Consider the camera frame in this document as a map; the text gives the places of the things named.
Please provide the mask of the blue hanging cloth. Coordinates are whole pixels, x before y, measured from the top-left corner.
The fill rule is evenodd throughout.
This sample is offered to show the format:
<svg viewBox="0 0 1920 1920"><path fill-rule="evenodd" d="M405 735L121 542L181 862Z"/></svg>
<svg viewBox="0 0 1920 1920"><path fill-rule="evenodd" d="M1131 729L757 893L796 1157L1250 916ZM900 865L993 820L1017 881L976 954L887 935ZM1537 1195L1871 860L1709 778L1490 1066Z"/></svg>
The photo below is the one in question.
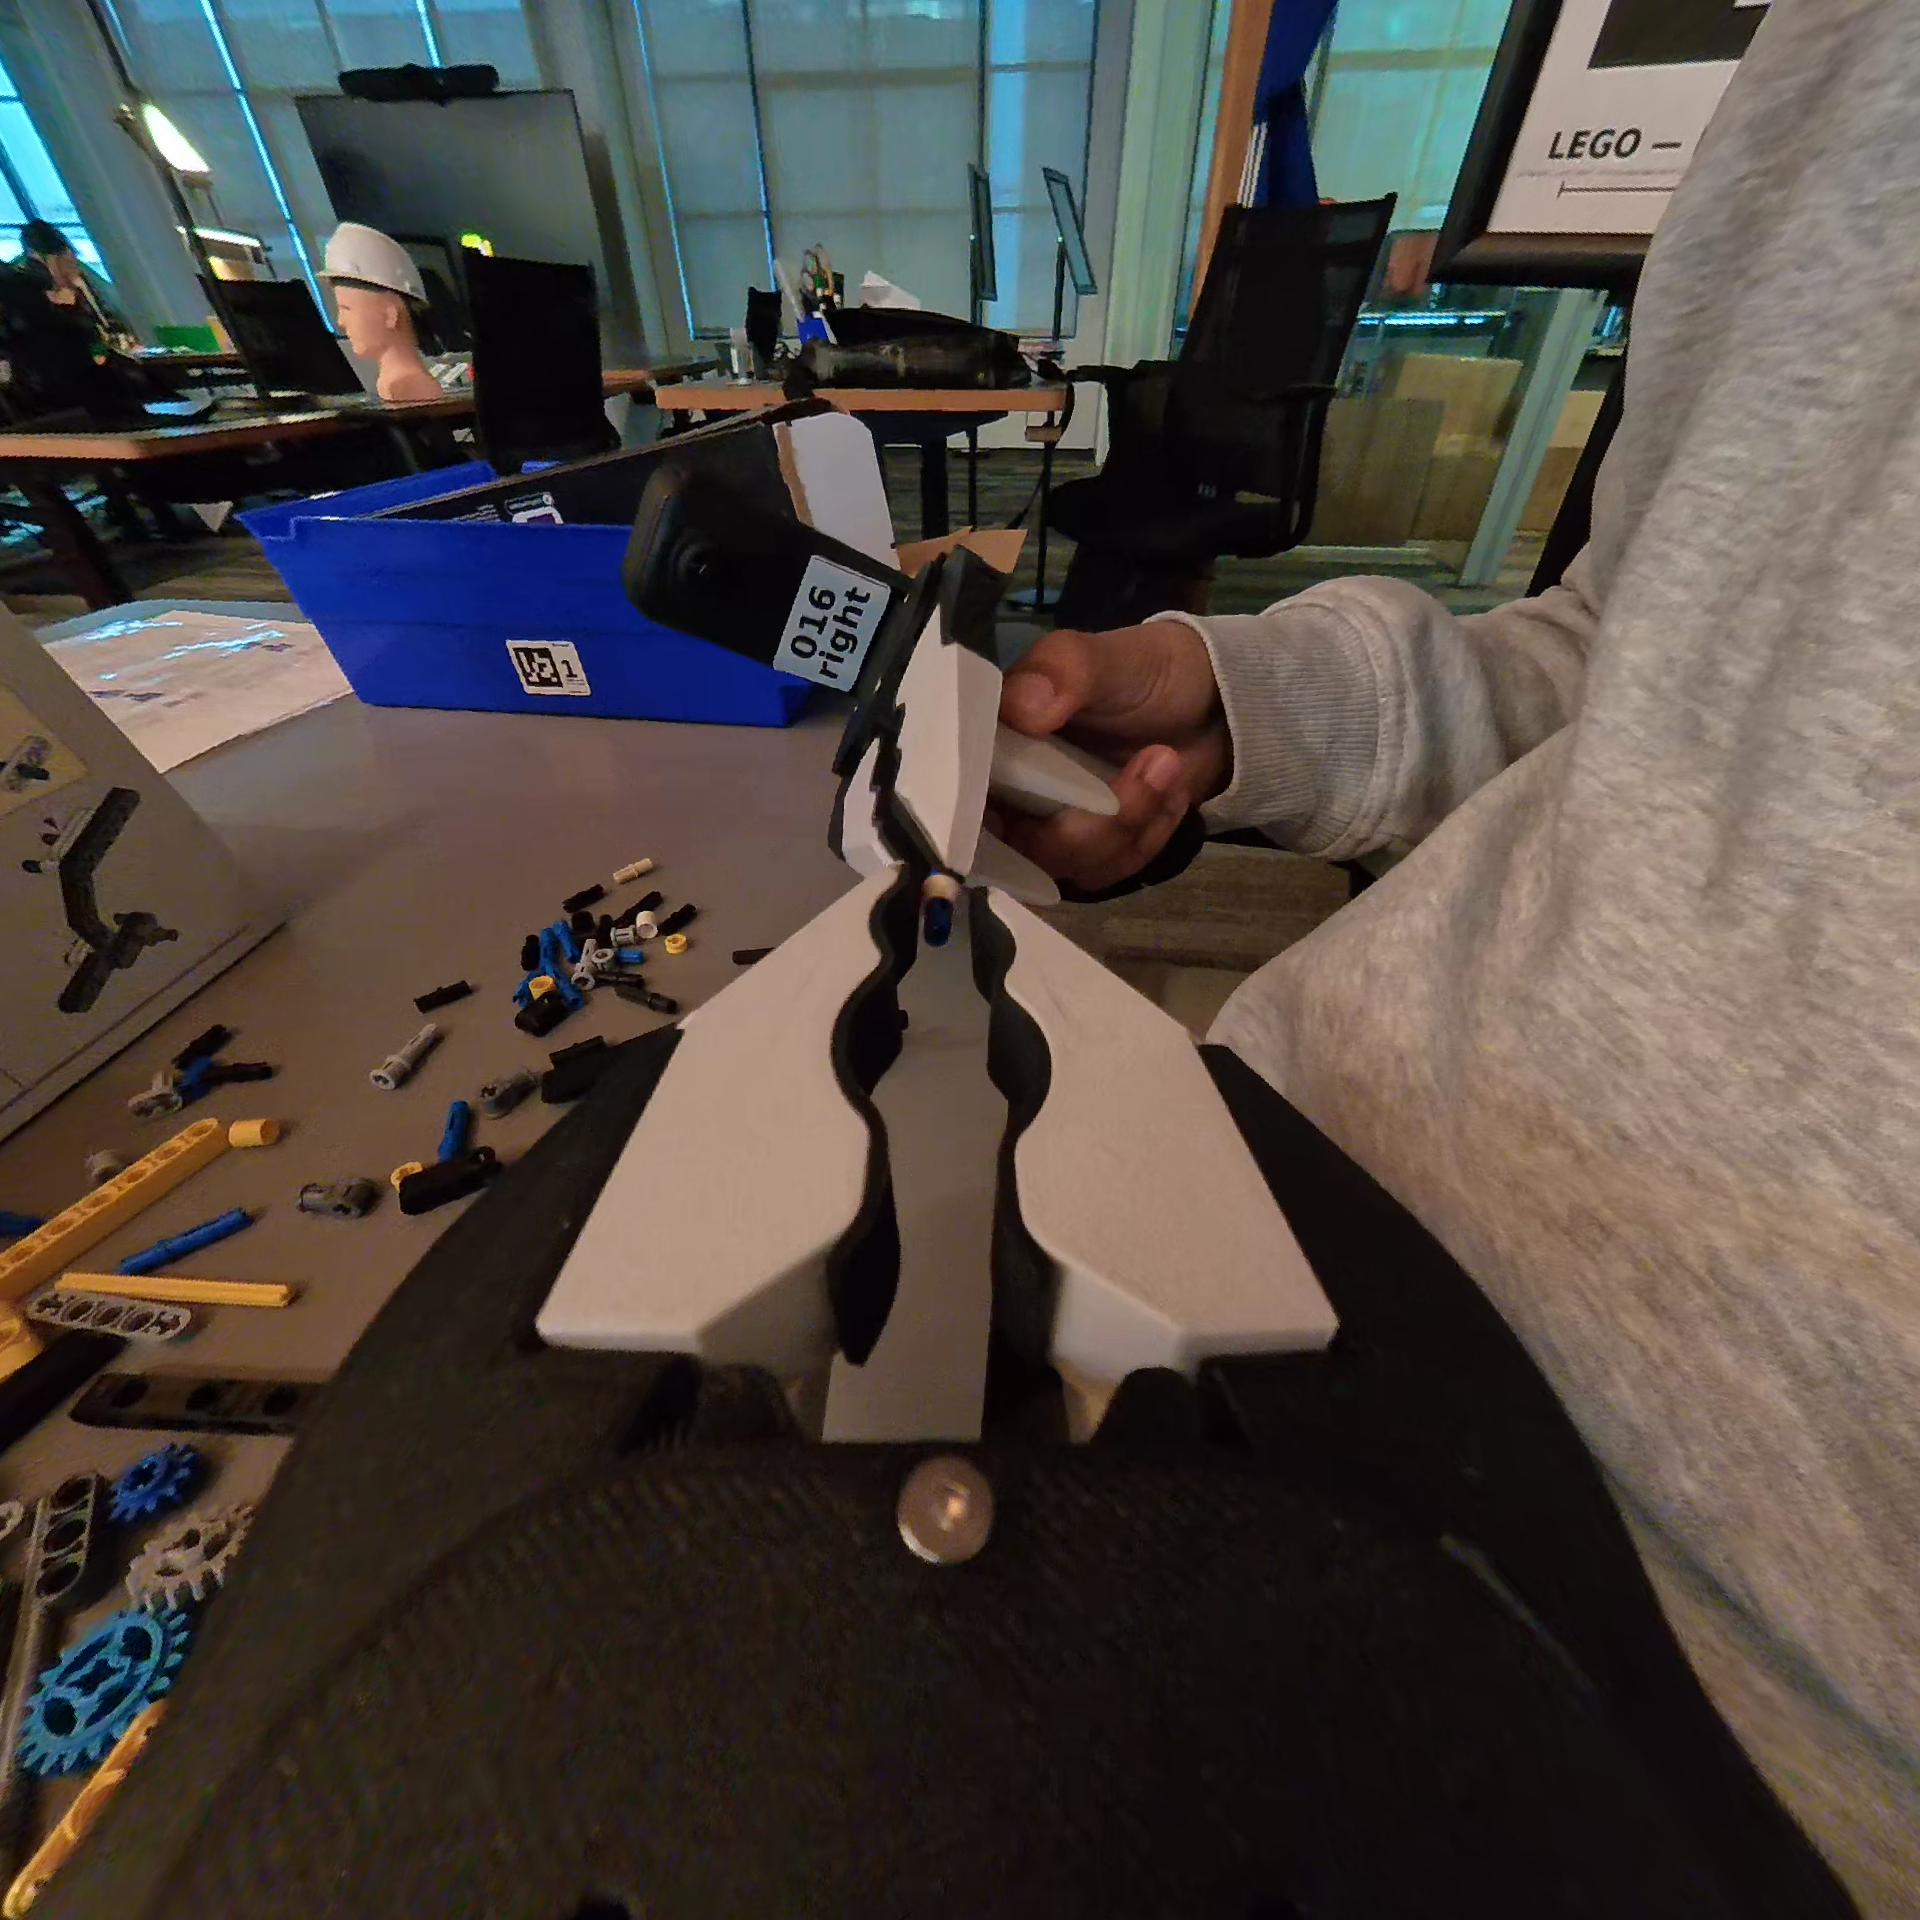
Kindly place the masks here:
<svg viewBox="0 0 1920 1920"><path fill-rule="evenodd" d="M1308 73L1338 2L1274 2L1256 83L1248 148L1248 209L1311 209L1322 202L1313 164Z"/></svg>

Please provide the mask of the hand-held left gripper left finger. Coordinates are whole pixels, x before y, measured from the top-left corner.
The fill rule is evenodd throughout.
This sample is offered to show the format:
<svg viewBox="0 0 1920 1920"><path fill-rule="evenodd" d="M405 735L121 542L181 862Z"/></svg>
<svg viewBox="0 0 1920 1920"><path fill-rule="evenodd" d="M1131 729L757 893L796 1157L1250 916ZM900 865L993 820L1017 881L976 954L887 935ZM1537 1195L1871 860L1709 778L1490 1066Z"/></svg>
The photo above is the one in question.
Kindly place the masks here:
<svg viewBox="0 0 1920 1920"><path fill-rule="evenodd" d="M874 1357L905 1235L880 1078L903 1049L909 871L863 881L688 1014L536 1331L548 1348L757 1370L826 1438Z"/></svg>

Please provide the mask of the large black display screen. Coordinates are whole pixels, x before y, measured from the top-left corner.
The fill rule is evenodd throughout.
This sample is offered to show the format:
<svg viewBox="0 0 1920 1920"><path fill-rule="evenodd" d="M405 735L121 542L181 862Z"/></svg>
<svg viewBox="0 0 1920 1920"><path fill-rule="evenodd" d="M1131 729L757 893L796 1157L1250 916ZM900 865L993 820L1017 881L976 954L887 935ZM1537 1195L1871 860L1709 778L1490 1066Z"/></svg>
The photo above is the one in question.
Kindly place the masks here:
<svg viewBox="0 0 1920 1920"><path fill-rule="evenodd" d="M455 103L306 94L295 107L335 214L403 245L444 323L468 323L465 239L473 234L496 257L587 269L595 298L607 294L584 127L567 90Z"/></svg>

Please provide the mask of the white hard hat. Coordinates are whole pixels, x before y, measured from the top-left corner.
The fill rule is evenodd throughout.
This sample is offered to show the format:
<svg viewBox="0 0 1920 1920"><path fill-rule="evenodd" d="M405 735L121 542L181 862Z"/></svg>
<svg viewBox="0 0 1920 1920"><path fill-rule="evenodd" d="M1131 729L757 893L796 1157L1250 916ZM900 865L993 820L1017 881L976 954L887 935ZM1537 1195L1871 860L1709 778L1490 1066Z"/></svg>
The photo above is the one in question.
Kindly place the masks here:
<svg viewBox="0 0 1920 1920"><path fill-rule="evenodd" d="M324 243L320 278L428 307L426 278L405 245L368 223L341 222Z"/></svg>

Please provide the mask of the pile of lego beams and gears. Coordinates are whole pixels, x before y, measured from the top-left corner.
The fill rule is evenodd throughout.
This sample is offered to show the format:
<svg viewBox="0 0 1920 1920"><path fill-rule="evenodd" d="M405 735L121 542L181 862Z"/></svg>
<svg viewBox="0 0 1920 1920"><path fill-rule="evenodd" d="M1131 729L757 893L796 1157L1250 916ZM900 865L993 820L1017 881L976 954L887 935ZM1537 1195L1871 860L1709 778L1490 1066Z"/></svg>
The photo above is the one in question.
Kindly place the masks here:
<svg viewBox="0 0 1920 1920"><path fill-rule="evenodd" d="M197 1119L5 1250L5 1447L35 1429L121 1348L116 1334L79 1331L47 1347L20 1302L223 1155L269 1147L284 1133L285 1123L280 1118ZM33 1789L17 1743L31 1687L55 1646L63 1614L90 1581L101 1514L91 1481L68 1483L33 1501L28 1567L17 1583L5 1587L5 1881L25 1860Z"/></svg>

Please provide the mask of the black office chair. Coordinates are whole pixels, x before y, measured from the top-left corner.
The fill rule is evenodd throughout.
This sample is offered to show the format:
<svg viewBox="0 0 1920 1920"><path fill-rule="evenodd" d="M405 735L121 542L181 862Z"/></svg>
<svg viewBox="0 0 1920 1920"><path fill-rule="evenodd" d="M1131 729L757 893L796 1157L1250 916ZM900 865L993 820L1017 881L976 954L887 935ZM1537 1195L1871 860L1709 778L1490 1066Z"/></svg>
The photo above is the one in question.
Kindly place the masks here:
<svg viewBox="0 0 1920 1920"><path fill-rule="evenodd" d="M1228 209L1177 354L1071 372L1104 391L1112 443L1092 478L1047 498L1044 526L1073 542L1059 627L1203 613L1221 557L1308 539L1329 406L1394 205Z"/></svg>

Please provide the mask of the wooden post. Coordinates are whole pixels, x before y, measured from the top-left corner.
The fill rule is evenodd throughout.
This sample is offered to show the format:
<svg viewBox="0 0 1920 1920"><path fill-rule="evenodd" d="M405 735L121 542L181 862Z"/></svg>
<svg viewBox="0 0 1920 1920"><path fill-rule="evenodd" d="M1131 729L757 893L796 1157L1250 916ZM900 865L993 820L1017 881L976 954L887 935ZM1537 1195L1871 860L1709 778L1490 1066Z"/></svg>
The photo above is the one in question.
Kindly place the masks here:
<svg viewBox="0 0 1920 1920"><path fill-rule="evenodd" d="M1274 2L1215 4L1208 38L1203 121L1192 179L1189 294L1184 311L1194 308L1203 287L1225 205L1242 198L1245 156L1256 141L1260 73L1271 15Z"/></svg>

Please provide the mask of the stack of cardboard boxes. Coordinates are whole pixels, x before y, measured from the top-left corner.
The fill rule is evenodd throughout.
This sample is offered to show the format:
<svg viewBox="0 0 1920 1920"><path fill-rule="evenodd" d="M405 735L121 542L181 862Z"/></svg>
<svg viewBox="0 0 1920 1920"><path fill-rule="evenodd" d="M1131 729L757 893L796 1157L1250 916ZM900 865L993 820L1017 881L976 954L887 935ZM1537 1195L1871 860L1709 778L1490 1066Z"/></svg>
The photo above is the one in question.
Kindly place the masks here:
<svg viewBox="0 0 1920 1920"><path fill-rule="evenodd" d="M1463 557L1537 365L1391 349L1329 404L1311 543L1433 543Z"/></svg>

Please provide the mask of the mannequin head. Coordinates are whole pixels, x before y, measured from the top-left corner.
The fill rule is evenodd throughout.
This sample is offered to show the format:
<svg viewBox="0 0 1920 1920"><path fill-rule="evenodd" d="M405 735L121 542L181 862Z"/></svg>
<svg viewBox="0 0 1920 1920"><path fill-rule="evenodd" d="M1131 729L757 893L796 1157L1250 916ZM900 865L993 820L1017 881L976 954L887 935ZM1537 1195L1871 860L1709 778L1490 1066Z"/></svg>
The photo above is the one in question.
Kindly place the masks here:
<svg viewBox="0 0 1920 1920"><path fill-rule="evenodd" d="M372 365L375 394L385 402L441 398L441 385L426 363L417 311L408 294L360 278L331 278L329 290L347 349Z"/></svg>

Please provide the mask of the printed paper sheet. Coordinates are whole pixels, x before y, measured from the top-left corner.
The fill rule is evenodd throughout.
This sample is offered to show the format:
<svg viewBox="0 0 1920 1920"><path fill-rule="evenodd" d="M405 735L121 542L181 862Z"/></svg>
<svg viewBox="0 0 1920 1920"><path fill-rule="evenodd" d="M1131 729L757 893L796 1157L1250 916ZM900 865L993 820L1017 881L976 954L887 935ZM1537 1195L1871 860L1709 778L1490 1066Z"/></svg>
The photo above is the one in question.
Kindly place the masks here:
<svg viewBox="0 0 1920 1920"><path fill-rule="evenodd" d="M39 638L165 775L353 693L324 638L291 609L149 602Z"/></svg>

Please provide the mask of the black computer monitor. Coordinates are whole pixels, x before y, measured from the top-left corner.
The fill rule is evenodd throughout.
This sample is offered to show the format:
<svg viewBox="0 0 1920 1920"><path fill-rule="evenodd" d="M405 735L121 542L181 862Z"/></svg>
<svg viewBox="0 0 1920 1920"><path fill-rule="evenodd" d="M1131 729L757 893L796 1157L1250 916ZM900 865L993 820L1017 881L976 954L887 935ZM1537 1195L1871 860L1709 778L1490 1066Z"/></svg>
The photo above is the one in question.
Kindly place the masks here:
<svg viewBox="0 0 1920 1920"><path fill-rule="evenodd" d="M617 447L585 262L465 252L473 428L499 476Z"/></svg>
<svg viewBox="0 0 1920 1920"><path fill-rule="evenodd" d="M363 394L353 359L299 282L199 276L261 401Z"/></svg>

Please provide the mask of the long wooden desk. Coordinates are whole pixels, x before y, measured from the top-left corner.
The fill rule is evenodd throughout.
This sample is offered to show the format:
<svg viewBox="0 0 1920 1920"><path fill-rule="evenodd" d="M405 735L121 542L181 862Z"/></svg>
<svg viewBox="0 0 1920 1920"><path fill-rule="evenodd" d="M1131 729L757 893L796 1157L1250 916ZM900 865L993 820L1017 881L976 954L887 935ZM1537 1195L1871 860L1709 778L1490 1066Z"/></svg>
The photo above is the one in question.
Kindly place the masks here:
<svg viewBox="0 0 1920 1920"><path fill-rule="evenodd" d="M457 463L480 447L480 421L507 415L561 418L581 387L471 382L433 401L339 401L295 409L211 412L186 423L11 428L3 437L3 482L33 501L35 515L63 513L63 487L79 476L132 473L132 487L156 468L181 463L269 463L314 452L327 463L372 478L426 473Z"/></svg>

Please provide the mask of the person's right hand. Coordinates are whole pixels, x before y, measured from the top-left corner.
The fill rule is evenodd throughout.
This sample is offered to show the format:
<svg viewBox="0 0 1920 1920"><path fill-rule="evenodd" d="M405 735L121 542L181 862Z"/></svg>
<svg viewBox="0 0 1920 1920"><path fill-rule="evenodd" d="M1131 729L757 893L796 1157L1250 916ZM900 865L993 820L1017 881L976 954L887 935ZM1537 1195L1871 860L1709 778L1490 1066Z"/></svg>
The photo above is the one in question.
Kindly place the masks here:
<svg viewBox="0 0 1920 1920"><path fill-rule="evenodd" d="M1203 635L1180 620L1121 631L1051 631L1007 676L1000 721L1065 735L1112 765L1117 809L1064 809L1001 829L1067 893L1138 876L1233 778L1233 735Z"/></svg>

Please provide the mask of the person's grey hoodie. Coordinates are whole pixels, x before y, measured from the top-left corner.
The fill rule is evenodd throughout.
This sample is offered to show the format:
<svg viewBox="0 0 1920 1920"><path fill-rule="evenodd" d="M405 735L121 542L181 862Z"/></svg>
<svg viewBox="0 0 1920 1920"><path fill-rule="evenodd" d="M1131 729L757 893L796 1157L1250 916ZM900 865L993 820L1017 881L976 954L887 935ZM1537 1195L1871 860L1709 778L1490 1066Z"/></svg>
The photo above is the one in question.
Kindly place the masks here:
<svg viewBox="0 0 1920 1920"><path fill-rule="evenodd" d="M1575 718L1215 1025L1523 1334L1867 1915L1919 1837L1915 14L1768 12L1641 282Z"/></svg>

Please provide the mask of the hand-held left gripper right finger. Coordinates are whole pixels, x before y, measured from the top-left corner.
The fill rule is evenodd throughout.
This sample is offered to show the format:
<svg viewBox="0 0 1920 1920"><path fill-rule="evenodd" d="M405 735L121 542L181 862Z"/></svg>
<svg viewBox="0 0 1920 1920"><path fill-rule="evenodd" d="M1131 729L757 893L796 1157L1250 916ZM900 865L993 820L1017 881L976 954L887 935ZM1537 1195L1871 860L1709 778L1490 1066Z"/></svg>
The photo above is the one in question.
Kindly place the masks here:
<svg viewBox="0 0 1920 1920"><path fill-rule="evenodd" d="M1194 1036L1001 890L969 899L994 1163L981 1431L1065 1438L1065 1381L1323 1353L1338 1311Z"/></svg>

